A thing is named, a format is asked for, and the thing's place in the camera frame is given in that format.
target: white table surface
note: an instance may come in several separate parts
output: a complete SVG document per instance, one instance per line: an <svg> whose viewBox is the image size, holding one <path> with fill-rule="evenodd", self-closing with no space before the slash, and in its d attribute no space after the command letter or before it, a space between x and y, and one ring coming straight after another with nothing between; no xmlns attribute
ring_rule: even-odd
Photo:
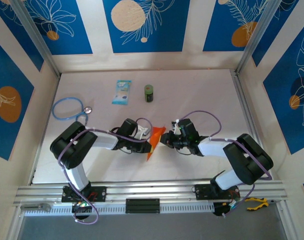
<svg viewBox="0 0 304 240"><path fill-rule="evenodd" d="M114 105L117 80L132 80L128 105ZM152 84L154 100L146 103L144 86ZM64 73L55 101L65 97L80 98L84 106L91 106L88 126L102 130L119 127L126 118L145 117L153 126L171 128L171 121L194 110L214 113L222 122L218 137L238 137L248 133L230 71L216 70L160 70L160 71L110 71ZM80 110L75 101L57 105L55 112L69 116ZM218 124L204 113L190 116L200 135L208 136L218 129ZM33 183L63 183L66 179L49 150L73 120L59 121L50 117L42 144ZM152 157L147 154L125 154L93 147L83 161L90 181L149 181L212 178L222 170L231 168L223 157L184 156L159 143Z"/></svg>

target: gray floor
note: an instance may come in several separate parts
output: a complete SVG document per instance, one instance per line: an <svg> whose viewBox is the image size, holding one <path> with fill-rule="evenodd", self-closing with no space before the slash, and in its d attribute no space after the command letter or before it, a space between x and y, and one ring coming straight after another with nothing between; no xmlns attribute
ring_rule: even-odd
<svg viewBox="0 0 304 240"><path fill-rule="evenodd" d="M19 240L285 240L271 205L255 212L240 206L226 219L212 213L102 215L95 225L71 216L25 217Z"/></svg>

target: blue stethoscope tubing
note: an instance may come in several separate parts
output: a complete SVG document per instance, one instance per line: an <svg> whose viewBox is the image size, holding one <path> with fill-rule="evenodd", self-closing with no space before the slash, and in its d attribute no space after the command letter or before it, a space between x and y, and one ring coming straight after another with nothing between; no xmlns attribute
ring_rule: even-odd
<svg viewBox="0 0 304 240"><path fill-rule="evenodd" d="M77 113L73 116L69 116L67 118L66 117L61 118L61 117L56 116L55 113L54 113L54 109L55 109L56 105L58 105L59 103L61 103L63 101L66 101L66 100L76 100L76 101L78 101L81 104L81 109L82 109L81 112ZM76 97L73 97L73 96L72 97L67 97L67 98L66 97L62 98L62 99L58 100L56 103L54 103L53 107L52 107L52 114L53 114L53 117L55 119L60 120L60 121L70 120L70 119L73 119L73 118L75 118L75 120L77 121L78 118L82 115L85 116L85 125L87 124L87 120L88 120L88 115L84 112L84 105L83 105L82 101L80 99L76 98Z"/></svg>

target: wet wipes packet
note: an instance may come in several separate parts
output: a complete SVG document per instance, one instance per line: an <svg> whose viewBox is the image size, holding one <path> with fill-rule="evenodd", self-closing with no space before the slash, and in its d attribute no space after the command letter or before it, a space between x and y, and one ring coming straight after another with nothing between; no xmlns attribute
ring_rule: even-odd
<svg viewBox="0 0 304 240"><path fill-rule="evenodd" d="M131 80L117 80L115 97L112 104L127 105L131 83Z"/></svg>

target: yellow pliers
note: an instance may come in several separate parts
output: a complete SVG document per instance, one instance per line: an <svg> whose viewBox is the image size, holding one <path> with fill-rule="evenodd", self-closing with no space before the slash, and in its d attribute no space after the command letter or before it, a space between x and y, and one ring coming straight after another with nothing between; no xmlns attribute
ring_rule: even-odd
<svg viewBox="0 0 304 240"><path fill-rule="evenodd" d="M260 205L258 205L257 207L248 207L247 211L256 211L258 209L261 209L262 207L268 207L270 204L276 204L280 201L276 201L276 200L267 200L267 198L256 198L256 197L249 197L247 199L245 199L246 202L250 202L250 201L255 201L255 202L259 202L262 203Z"/></svg>

